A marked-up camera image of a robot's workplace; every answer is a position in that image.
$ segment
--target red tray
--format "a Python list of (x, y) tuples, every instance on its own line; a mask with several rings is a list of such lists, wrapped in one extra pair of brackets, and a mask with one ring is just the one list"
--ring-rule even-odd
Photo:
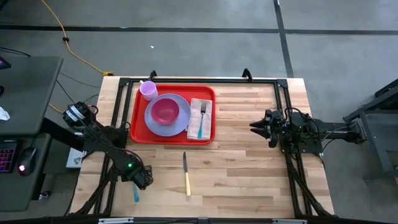
[(178, 145), (192, 145), (202, 146), (209, 144), (214, 140), (216, 133), (216, 96), (214, 91), (207, 86), (200, 85), (156, 85), (159, 95), (166, 93), (174, 93), (185, 98), (188, 103), (191, 103), (192, 98), (211, 100), (213, 107), (211, 109), (211, 134), (207, 141), (188, 140), (187, 132), (182, 131), (180, 134), (171, 137), (162, 137), (154, 134), (148, 129), (145, 124), (144, 113), (149, 102), (142, 97), (138, 90), (136, 95), (136, 102), (131, 118), (130, 137), (136, 143), (143, 144), (178, 144)]

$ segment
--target pink cup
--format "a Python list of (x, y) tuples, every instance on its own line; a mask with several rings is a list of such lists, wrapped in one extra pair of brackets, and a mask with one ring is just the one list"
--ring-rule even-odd
[(151, 101), (158, 95), (157, 89), (156, 89), (156, 84), (154, 82), (140, 81), (140, 83), (141, 83), (141, 86), (139, 86), (139, 91), (141, 92), (141, 94), (145, 100)]

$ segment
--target gray floor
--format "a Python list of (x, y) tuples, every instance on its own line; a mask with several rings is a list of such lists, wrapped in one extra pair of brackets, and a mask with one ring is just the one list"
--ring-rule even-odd
[[(47, 0), (68, 26), (277, 28), (272, 0)], [(287, 29), (398, 30), (395, 0), (280, 0)], [(11, 0), (0, 23), (57, 25), (39, 0)], [(249, 68), (256, 77), (286, 77), (278, 34), (68, 32), (71, 47), (83, 58), (116, 75), (238, 77)], [(327, 121), (369, 101), (395, 80), (398, 35), (287, 35), (294, 77), (304, 78), (312, 114)], [(102, 76), (71, 56), (56, 31), (0, 30), (0, 46), (32, 55), (61, 55), (62, 72), (92, 85)], [(58, 79), (75, 100), (99, 89)], [(59, 86), (52, 103), (70, 103)], [(48, 118), (64, 125), (60, 115)], [(394, 181), (365, 184), (362, 176), (378, 171), (367, 143), (331, 143), (325, 152), (326, 175), (335, 213), (345, 218), (398, 222), (398, 187)], [(54, 195), (20, 214), (0, 219), (63, 215), (76, 174), (55, 176)]]

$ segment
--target yellow knife handle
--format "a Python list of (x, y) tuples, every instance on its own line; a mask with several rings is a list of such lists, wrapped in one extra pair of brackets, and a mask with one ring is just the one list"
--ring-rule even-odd
[(187, 187), (187, 196), (191, 196), (191, 185), (189, 184), (188, 172), (185, 173), (185, 185)]

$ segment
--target white napkin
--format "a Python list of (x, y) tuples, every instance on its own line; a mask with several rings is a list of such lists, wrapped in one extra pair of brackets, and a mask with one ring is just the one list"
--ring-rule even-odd
[(10, 119), (10, 115), (0, 106), (0, 120), (8, 121)]
[[(206, 103), (206, 113), (203, 115), (203, 121), (201, 125), (201, 139), (198, 139), (198, 133), (200, 128), (201, 120), (201, 103)], [(189, 140), (209, 140), (211, 134), (211, 109), (213, 102), (211, 100), (200, 100), (192, 98), (191, 100), (191, 119), (188, 125), (187, 138)]]

